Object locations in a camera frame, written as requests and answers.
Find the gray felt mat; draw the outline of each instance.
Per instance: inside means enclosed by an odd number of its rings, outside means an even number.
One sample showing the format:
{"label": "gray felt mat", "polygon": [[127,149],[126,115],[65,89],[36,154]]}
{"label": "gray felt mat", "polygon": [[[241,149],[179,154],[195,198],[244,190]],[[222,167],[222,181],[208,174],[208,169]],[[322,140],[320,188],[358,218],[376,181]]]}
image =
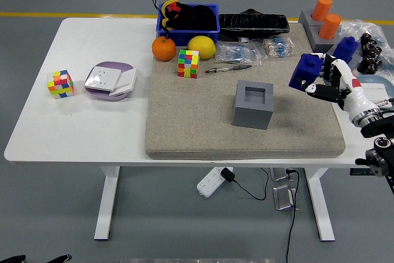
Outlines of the gray felt mat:
{"label": "gray felt mat", "polygon": [[[289,35],[299,53],[266,59],[247,70],[207,74],[225,66],[200,61],[198,78],[177,76],[177,55],[153,61],[145,149],[157,160],[241,160],[255,158],[331,158],[345,149],[328,102],[288,86],[300,55],[311,52],[301,24]],[[231,125],[239,79],[274,85],[274,113],[267,130]]]}

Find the black cable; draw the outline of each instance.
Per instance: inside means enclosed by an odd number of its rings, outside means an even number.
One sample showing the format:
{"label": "black cable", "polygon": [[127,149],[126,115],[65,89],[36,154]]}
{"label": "black cable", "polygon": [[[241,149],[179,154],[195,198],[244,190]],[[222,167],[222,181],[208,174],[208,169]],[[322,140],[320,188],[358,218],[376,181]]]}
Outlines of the black cable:
{"label": "black cable", "polygon": [[386,113],[394,113],[394,110],[384,110],[381,112],[382,114],[386,114]]}
{"label": "black cable", "polygon": [[[161,17],[163,19],[166,18],[166,16],[163,14],[163,12],[161,11],[161,9],[156,5],[156,0],[152,0],[153,5],[155,6],[155,9],[161,14]],[[168,34],[169,34],[169,30],[168,28],[164,27],[163,24],[161,22],[159,22],[159,26],[161,29],[163,29],[166,32],[166,39],[169,39]]]}
{"label": "black cable", "polygon": [[220,175],[222,175],[222,177],[224,177],[227,182],[237,183],[238,186],[240,186],[244,191],[246,191],[251,197],[255,198],[256,200],[265,200],[267,198],[267,184],[268,184],[268,179],[270,178],[270,176],[263,168],[261,168],[261,170],[267,175],[267,181],[265,181],[265,186],[264,186],[264,197],[263,198],[258,198],[256,196],[254,196],[249,191],[247,191],[244,187],[242,187],[241,184],[239,184],[237,181],[235,181],[235,175],[229,169],[227,169],[227,168],[222,169],[222,172],[220,172]]}
{"label": "black cable", "polygon": [[286,172],[292,173],[292,172],[296,172],[297,173],[297,186],[295,187],[295,194],[294,194],[294,210],[293,210],[293,219],[291,222],[291,226],[290,226],[290,231],[289,231],[289,239],[287,240],[287,250],[286,250],[286,263],[287,260],[289,258],[289,248],[290,248],[290,237],[291,237],[291,230],[293,230],[293,226],[294,226],[294,220],[296,218],[296,200],[297,200],[297,191],[298,191],[298,185],[300,183],[300,174],[293,169],[287,169]]}

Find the power strip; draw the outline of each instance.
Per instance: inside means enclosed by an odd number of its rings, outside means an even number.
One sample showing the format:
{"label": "power strip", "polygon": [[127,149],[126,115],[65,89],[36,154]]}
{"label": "power strip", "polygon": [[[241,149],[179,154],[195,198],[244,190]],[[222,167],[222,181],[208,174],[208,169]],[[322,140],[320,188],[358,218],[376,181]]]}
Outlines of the power strip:
{"label": "power strip", "polygon": [[[197,184],[197,190],[200,195],[205,196],[206,198],[210,197],[216,189],[225,181],[225,179],[220,175],[220,172],[225,167],[214,167],[208,175],[205,176],[203,180],[199,184]],[[231,172],[233,171],[233,167],[227,166]]]}

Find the orange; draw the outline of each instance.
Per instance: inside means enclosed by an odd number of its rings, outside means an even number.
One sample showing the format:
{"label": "orange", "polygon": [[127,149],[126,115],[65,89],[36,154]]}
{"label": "orange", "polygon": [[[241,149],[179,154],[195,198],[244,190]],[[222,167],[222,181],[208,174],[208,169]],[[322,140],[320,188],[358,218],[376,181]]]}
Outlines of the orange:
{"label": "orange", "polygon": [[175,42],[165,36],[157,37],[152,43],[154,57],[162,62],[168,62],[175,57]]}

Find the blue block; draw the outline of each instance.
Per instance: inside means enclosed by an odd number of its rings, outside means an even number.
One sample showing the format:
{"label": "blue block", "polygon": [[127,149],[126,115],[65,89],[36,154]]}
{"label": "blue block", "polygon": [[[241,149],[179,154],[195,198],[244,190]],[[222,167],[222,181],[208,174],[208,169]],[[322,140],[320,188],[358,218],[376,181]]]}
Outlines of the blue block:
{"label": "blue block", "polygon": [[304,90],[296,81],[296,77],[300,77],[302,80],[312,83],[319,76],[322,66],[323,60],[321,60],[318,56],[311,54],[301,55],[301,59],[298,62],[298,65],[293,72],[293,76],[290,79],[289,87],[293,87],[294,89],[298,89],[303,92]]}
{"label": "blue block", "polygon": [[358,42],[354,37],[344,37],[340,43],[338,43],[333,56],[335,58],[344,60],[346,63],[350,62],[353,54],[357,50]]}

